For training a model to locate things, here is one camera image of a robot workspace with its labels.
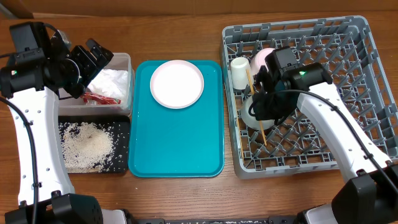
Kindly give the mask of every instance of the white cup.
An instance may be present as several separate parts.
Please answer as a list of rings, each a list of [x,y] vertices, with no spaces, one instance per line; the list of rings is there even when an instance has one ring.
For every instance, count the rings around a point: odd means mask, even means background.
[[[258,120],[256,120],[255,117],[251,116],[249,114],[249,107],[250,105],[253,103],[253,96],[250,96],[247,100],[245,100],[243,102],[243,106],[241,108],[241,117],[243,122],[249,126],[252,129],[255,130],[260,130],[260,123]],[[267,121],[261,121],[262,122],[262,128],[264,128],[264,130],[267,130],[269,128],[271,128],[274,125],[274,120],[267,120]]]
[[[231,76],[232,87],[235,90],[244,90],[249,84],[246,70],[251,70],[249,60],[245,57],[238,57],[231,62]],[[251,83],[254,83],[254,78],[251,75]]]
[[[268,67],[266,65],[266,56],[271,54],[273,50],[275,49],[273,48],[262,49],[254,56],[254,58],[250,62],[252,75],[257,75],[259,73],[261,65],[265,65],[268,70]]]

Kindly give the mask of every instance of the teal tray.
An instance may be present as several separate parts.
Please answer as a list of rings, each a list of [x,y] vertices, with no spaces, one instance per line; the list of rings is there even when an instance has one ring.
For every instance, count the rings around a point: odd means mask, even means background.
[[[166,60],[146,61],[136,72],[129,169],[138,177],[214,177],[224,167],[224,102],[220,66],[191,60],[205,87],[188,108],[166,108],[152,97],[150,78]]]

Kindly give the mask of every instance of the dish rack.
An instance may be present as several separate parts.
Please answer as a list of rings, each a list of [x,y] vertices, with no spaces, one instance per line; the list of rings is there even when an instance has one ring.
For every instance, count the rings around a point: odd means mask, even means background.
[[[317,129],[299,110],[278,127],[266,130],[267,146],[261,133],[241,120],[239,109],[251,95],[248,90],[233,89],[229,64],[236,57],[250,60],[269,47],[290,46],[302,65],[321,63],[331,74],[348,110],[373,143],[393,161],[398,159],[395,134],[398,110],[364,17],[228,26],[223,29],[221,45],[234,170],[239,178],[338,169]]]

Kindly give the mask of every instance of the wooden table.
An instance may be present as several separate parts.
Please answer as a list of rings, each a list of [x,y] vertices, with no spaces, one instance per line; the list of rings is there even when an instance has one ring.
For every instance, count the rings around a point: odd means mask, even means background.
[[[277,13],[224,16],[109,17],[46,19],[65,31],[74,45],[92,37],[113,52],[127,52],[134,69],[145,60],[214,60],[220,63],[221,31],[237,24],[348,16],[348,12]],[[398,13],[358,12],[370,23],[384,69],[398,99]],[[0,22],[0,54],[13,52]],[[343,186],[339,171],[311,172],[290,177],[240,180],[235,176],[224,103],[225,167],[209,179],[140,179],[125,175],[70,175],[76,193],[95,196],[102,208],[126,208],[137,218],[258,218],[291,215],[330,203]],[[17,140],[11,114],[0,105],[0,223],[17,208],[19,192]]]

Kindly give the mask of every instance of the white plate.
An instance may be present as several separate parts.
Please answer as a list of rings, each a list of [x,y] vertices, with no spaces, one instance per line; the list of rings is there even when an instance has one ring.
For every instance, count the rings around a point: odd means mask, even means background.
[[[200,70],[184,60],[172,60],[159,66],[150,78],[150,92],[162,106],[186,108],[196,102],[205,81]]]

